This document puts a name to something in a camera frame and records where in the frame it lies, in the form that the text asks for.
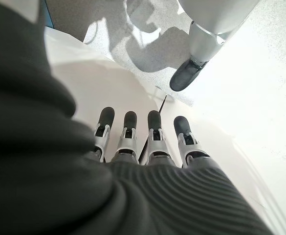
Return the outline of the left robot hand black glove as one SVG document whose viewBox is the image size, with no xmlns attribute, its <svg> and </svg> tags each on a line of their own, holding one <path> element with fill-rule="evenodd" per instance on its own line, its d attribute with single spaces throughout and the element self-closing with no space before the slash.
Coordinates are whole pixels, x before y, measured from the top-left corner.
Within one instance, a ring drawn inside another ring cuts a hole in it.
<svg viewBox="0 0 286 235">
<path fill-rule="evenodd" d="M 208 155 L 100 163 L 75 109 L 50 71 L 42 3 L 0 0 L 0 235 L 271 234 Z"/>
</svg>

